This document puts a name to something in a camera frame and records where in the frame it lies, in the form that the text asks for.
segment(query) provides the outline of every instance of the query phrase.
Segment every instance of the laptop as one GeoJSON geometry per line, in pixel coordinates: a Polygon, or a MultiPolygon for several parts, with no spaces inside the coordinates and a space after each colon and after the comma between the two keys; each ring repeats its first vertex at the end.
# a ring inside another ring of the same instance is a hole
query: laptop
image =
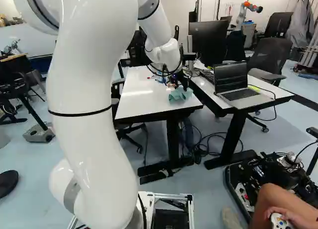
{"type": "Polygon", "coordinates": [[[273,98],[248,88],[246,62],[214,65],[215,94],[237,109],[245,109],[273,98]]]}

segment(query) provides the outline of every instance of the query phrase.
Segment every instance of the green cloth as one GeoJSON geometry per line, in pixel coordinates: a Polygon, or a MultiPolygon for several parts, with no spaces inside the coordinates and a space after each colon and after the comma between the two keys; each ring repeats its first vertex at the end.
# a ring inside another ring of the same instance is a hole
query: green cloth
{"type": "Polygon", "coordinates": [[[169,94],[169,101],[170,102],[179,101],[179,100],[186,101],[192,96],[192,93],[193,93],[192,89],[188,88],[187,91],[185,91],[183,90],[183,87],[180,86],[169,94]]]}

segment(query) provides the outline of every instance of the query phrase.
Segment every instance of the white game controller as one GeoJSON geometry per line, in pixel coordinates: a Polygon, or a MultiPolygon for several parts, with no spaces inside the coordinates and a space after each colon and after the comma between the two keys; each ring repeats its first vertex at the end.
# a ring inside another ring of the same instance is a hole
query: white game controller
{"type": "Polygon", "coordinates": [[[270,216],[270,220],[273,224],[273,229],[295,229],[289,221],[284,221],[279,213],[273,213],[270,216]]]}

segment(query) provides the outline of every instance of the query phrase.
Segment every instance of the laptop keyboard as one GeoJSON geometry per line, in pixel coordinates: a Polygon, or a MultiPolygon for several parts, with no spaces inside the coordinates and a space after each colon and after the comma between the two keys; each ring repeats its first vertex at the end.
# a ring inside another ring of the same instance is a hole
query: laptop keyboard
{"type": "Polygon", "coordinates": [[[215,85],[214,74],[209,70],[200,70],[201,75],[206,78],[209,82],[215,85]]]}
{"type": "Polygon", "coordinates": [[[239,91],[233,91],[229,93],[222,94],[223,97],[225,97],[229,101],[235,101],[242,98],[247,98],[251,96],[259,95],[256,91],[253,91],[252,89],[242,89],[239,91]]]}

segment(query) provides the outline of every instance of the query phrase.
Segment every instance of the white table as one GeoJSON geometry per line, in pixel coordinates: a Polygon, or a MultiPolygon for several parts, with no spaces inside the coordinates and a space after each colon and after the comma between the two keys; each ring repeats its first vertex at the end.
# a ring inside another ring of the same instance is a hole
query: white table
{"type": "MultiPolygon", "coordinates": [[[[206,69],[200,61],[197,61],[194,67],[199,69],[206,69]]],[[[204,102],[204,104],[217,117],[224,117],[227,114],[233,114],[233,118],[231,120],[231,124],[228,129],[225,142],[223,144],[221,156],[219,158],[214,158],[212,160],[205,161],[204,165],[207,169],[213,169],[216,167],[225,166],[231,163],[239,162],[246,158],[255,157],[256,153],[254,151],[244,151],[241,153],[234,153],[235,148],[239,142],[246,118],[253,122],[256,121],[248,113],[256,112],[261,109],[265,109],[268,107],[272,107],[275,105],[288,102],[294,96],[294,94],[288,91],[285,91],[279,87],[276,87],[267,82],[259,80],[253,76],[248,76],[248,84],[252,84],[254,86],[261,87],[263,89],[266,89],[275,93],[276,95],[275,101],[257,105],[247,109],[238,110],[228,105],[218,96],[216,96],[214,94],[215,86],[212,83],[210,83],[208,80],[206,80],[204,77],[198,76],[198,77],[193,77],[191,79],[190,87],[194,90],[195,95],[201,100],[201,102],[204,102]]],[[[268,95],[270,97],[274,96],[271,92],[261,90],[261,89],[260,91],[263,94],[268,95]]]]}
{"type": "Polygon", "coordinates": [[[178,122],[188,117],[203,104],[193,94],[188,100],[169,102],[168,96],[174,88],[157,82],[147,67],[129,68],[115,116],[115,123],[140,123],[165,120],[167,123],[167,139],[169,161],[160,162],[138,169],[141,184],[156,181],[165,176],[162,173],[155,177],[148,176],[166,169],[172,176],[172,169],[189,165],[189,158],[179,158],[179,126],[178,122]]]}

